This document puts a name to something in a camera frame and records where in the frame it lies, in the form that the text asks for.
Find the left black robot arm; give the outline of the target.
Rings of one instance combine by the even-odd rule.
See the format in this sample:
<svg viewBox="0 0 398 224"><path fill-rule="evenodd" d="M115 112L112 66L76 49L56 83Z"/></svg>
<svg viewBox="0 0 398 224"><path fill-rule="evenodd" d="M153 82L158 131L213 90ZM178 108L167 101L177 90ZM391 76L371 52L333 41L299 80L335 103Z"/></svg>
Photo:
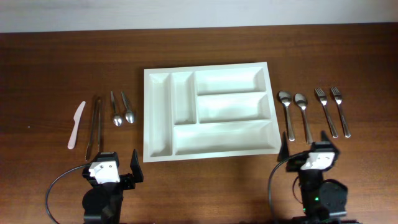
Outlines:
<svg viewBox="0 0 398 224"><path fill-rule="evenodd" d="M85 165L82 176L92 186L82 200L85 223L120 222L124 191L133 190L137 183L144 181L136 150L132 153L130 169L130 173L119 173L117 152L100 152Z"/></svg>

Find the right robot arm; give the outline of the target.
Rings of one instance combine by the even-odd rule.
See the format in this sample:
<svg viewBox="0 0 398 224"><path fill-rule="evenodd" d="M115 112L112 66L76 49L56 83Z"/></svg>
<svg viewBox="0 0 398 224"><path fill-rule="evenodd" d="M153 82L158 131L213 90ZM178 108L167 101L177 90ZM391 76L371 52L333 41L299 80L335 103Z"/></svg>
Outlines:
<svg viewBox="0 0 398 224"><path fill-rule="evenodd" d="M271 174L283 164L287 172L296 172L301 192L304 215L293 217L288 223L357 223L357 220L344 220L348 188L335 179L324 179L323 173L330 170L340 155L339 149L329 140L324 131L321 140L313 142L310 149L294 155L289 153L286 134L282 135L282 145L277 158L278 164Z"/></svg>

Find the large metal spoon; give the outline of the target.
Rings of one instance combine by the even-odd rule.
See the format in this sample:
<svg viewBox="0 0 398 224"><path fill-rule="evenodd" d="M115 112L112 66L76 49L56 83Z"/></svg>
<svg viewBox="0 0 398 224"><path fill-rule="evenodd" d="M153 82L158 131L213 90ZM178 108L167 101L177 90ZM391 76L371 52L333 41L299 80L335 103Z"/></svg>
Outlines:
<svg viewBox="0 0 398 224"><path fill-rule="evenodd" d="M305 136L306 136L306 142L308 145L311 145L311 143L313 142L313 138L312 138L312 134L311 134L311 130L310 130L310 126L308 123L308 119L307 119L307 106L308 106L308 101L307 98L300 93L295 94L294 96L294 101L296 103L296 105L300 108L301 112L302 112L302 118L303 118L303 125L305 128Z"/></svg>
<svg viewBox="0 0 398 224"><path fill-rule="evenodd" d="M280 92L278 92L278 98L279 101L283 104L285 110L288 139L289 141L295 141L294 129L292 126L292 121L289 112L289 106L292 102L292 95L287 91L281 90Z"/></svg>

